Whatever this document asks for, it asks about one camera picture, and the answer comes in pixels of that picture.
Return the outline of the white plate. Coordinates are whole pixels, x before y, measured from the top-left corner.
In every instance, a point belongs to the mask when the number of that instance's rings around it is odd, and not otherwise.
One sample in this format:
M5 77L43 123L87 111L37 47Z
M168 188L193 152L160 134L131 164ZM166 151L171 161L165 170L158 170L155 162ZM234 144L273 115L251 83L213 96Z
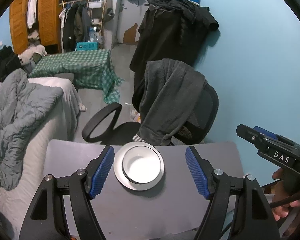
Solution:
M145 142L129 142L115 153L117 180L133 191L147 191L163 178L165 164L160 152Z

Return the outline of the white ribbed bowl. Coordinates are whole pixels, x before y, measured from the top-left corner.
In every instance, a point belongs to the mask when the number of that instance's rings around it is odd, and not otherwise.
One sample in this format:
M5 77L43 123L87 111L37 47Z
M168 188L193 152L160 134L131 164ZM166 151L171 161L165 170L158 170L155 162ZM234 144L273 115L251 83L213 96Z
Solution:
M125 176L137 184L154 181L161 171L161 161L155 151L146 146L135 146L123 156Z

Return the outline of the dark grey fleece robe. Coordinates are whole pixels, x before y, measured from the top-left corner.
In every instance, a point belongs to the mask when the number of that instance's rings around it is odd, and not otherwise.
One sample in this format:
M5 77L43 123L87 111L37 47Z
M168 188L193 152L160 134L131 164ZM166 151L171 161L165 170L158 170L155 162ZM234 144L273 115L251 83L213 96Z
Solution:
M133 141L167 146L193 113L207 81L188 64L172 59L149 61L144 81L141 125Z

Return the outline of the black mesh office chair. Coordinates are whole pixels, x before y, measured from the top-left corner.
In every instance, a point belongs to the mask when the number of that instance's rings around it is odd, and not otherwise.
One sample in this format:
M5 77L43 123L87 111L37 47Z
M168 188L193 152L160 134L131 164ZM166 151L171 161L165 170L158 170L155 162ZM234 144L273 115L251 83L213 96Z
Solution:
M114 102L97 112L85 125L86 142L124 145L143 141L154 146L169 146L172 138L186 145L199 144L216 118L219 99L205 79L188 85L166 81L154 87L142 80L133 94L132 103L140 113L140 122L126 122L116 127L122 105Z

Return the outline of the grey quilted duvet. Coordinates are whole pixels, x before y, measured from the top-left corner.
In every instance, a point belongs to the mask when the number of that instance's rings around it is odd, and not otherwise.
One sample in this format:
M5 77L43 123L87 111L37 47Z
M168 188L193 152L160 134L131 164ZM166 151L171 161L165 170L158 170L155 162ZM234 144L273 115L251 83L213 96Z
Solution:
M25 148L63 97L60 87L29 82L17 69L0 87L0 187L14 189L21 178Z

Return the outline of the black clothes pile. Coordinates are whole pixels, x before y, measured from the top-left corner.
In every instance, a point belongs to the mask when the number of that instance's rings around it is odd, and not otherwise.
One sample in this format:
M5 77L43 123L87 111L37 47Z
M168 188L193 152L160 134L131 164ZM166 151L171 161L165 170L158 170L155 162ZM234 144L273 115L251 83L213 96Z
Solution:
M149 61L173 59L192 67L209 33L219 28L210 8L188 0L147 0L147 5L129 66L134 72L134 88Z

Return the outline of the green checkered cloth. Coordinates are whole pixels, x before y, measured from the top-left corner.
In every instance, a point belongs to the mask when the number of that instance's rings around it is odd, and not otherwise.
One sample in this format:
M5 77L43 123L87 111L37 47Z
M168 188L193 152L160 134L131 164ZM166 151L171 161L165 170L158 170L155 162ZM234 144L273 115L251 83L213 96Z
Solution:
M82 50L47 55L38 62L30 77L52 77L57 74L73 74L73 84L77 89L101 90L106 104L120 100L118 87L124 79L114 71L110 50Z

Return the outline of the white door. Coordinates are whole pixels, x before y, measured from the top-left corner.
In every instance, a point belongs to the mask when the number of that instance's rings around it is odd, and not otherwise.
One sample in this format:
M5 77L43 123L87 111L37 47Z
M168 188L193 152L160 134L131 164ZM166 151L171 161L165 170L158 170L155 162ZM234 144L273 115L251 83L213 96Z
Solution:
M116 0L116 42L137 44L138 28L148 10L146 0Z

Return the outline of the teal storage box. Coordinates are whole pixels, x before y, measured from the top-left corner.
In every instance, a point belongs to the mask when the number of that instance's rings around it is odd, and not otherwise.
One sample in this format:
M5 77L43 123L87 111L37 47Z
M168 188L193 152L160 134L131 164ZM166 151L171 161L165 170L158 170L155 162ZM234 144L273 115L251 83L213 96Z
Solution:
M78 42L75 51L98 50L98 42Z

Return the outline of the wooden shelf unit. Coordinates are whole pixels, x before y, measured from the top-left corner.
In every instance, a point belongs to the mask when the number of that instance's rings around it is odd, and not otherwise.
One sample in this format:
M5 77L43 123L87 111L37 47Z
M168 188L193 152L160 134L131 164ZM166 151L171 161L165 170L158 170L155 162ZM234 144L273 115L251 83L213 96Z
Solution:
M93 34L91 35L91 41L98 43L98 48L103 49L106 44L105 38L105 23L106 12L109 8L108 2L110 0L88 0L88 12L90 14L91 28Z

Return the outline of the hanging clothes rack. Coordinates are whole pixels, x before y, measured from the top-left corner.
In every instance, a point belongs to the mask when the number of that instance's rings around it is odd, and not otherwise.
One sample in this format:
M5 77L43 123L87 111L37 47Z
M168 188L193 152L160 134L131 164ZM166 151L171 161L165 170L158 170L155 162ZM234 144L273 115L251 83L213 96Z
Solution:
M77 44L89 40L91 19L88 13L88 0L59 0L62 11L61 21L61 51L75 51Z

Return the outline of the orange wooden wardrobe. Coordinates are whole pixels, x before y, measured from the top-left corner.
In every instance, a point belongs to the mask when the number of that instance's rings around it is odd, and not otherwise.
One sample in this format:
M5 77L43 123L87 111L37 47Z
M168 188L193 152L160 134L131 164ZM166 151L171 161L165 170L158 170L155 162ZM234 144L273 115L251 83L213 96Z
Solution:
M13 50L21 54L30 46L30 34L38 32L48 54L61 52L62 10L59 0L14 0L9 7Z

